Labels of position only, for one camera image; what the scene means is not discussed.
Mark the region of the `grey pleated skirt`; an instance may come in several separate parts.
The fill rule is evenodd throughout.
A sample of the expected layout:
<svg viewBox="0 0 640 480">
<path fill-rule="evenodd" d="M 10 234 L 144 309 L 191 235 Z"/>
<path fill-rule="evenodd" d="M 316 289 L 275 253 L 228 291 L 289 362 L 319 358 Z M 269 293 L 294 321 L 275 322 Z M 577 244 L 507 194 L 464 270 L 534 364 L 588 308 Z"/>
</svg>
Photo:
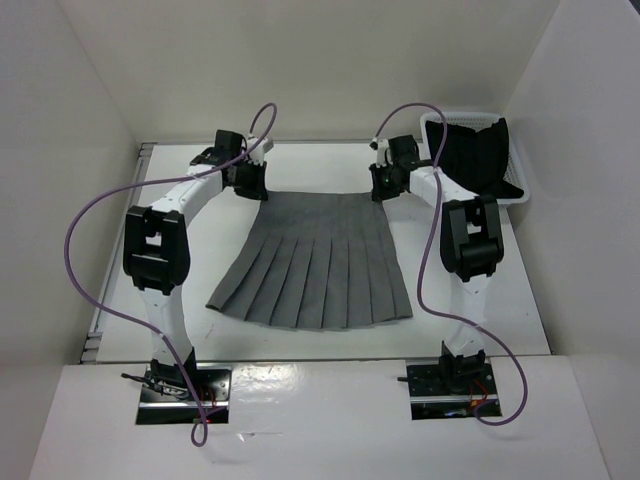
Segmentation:
<svg viewBox="0 0 640 480">
<path fill-rule="evenodd" d="M 270 193 L 206 306 L 296 330 L 368 328 L 413 315 L 386 212 L 367 193 Z"/>
</svg>

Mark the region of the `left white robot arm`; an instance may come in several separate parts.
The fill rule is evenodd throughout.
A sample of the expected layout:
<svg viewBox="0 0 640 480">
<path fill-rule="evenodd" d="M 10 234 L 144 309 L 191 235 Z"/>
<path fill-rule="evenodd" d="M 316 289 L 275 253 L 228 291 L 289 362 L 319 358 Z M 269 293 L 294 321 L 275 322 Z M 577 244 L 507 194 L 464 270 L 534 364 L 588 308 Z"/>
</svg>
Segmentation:
<svg viewBox="0 0 640 480">
<path fill-rule="evenodd" d="M 214 144 L 189 162 L 185 178 L 148 206 L 126 213 L 123 270 L 140 291 L 153 353 L 145 382 L 180 400 L 198 390 L 195 349 L 186 331 L 182 285 L 191 255 L 188 226 L 230 187 L 251 200 L 267 198 L 265 156 L 273 141 L 219 130 Z"/>
</svg>

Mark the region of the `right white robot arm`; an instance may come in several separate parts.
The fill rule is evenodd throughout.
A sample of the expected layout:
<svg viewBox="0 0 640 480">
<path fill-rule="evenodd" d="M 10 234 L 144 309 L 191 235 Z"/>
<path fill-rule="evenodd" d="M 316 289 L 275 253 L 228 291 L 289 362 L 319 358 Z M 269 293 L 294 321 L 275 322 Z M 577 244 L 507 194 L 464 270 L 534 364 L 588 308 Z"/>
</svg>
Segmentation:
<svg viewBox="0 0 640 480">
<path fill-rule="evenodd" d="M 451 311 L 445 317 L 454 324 L 441 344 L 437 370 L 429 382 L 446 393 L 459 393 L 479 379 L 486 360 L 487 289 L 504 258 L 497 201 L 462 187 L 422 159 L 410 135 L 374 138 L 370 148 L 376 152 L 370 166 L 375 201 L 407 192 L 436 210 L 436 227 L 427 245 L 439 239 L 440 260 L 451 280 Z"/>
</svg>

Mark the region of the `black skirt in basket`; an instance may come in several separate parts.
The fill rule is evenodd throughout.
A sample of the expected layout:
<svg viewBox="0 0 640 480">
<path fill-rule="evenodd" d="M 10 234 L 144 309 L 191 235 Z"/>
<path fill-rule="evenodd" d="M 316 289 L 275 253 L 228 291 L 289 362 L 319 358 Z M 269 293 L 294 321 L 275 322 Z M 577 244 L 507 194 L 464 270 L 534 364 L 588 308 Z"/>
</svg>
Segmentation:
<svg viewBox="0 0 640 480">
<path fill-rule="evenodd" d="M 441 121 L 434 114 L 425 114 L 420 126 L 431 159 L 452 181 L 502 203 L 523 202 L 526 190 L 507 178 L 512 154 L 505 118 L 456 113 Z"/>
</svg>

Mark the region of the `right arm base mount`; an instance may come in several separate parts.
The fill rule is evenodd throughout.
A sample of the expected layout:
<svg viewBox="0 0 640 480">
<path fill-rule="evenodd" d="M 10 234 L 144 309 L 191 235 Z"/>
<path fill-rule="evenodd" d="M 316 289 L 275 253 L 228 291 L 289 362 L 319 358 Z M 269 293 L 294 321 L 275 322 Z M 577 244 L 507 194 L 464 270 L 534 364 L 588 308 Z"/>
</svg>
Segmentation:
<svg viewBox="0 0 640 480">
<path fill-rule="evenodd" d="M 431 362 L 409 362 L 397 380 L 405 384 L 413 420 L 473 418 L 480 407 L 481 417 L 500 417 L 498 390 L 490 363 L 479 373 L 456 378 L 445 384 L 439 366 Z"/>
</svg>

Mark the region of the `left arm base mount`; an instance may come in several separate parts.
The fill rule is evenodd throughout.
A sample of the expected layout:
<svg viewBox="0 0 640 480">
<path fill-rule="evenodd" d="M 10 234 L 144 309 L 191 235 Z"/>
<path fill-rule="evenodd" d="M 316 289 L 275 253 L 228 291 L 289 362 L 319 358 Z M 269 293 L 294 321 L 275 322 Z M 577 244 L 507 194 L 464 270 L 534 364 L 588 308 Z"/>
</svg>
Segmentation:
<svg viewBox="0 0 640 480">
<path fill-rule="evenodd" d="M 228 423 L 231 374 L 230 368 L 196 371 L 192 382 L 208 424 Z M 150 368 L 143 375 L 122 373 L 121 377 L 141 385 L 137 425 L 191 425 L 199 422 L 196 401 L 186 385 L 153 380 Z"/>
</svg>

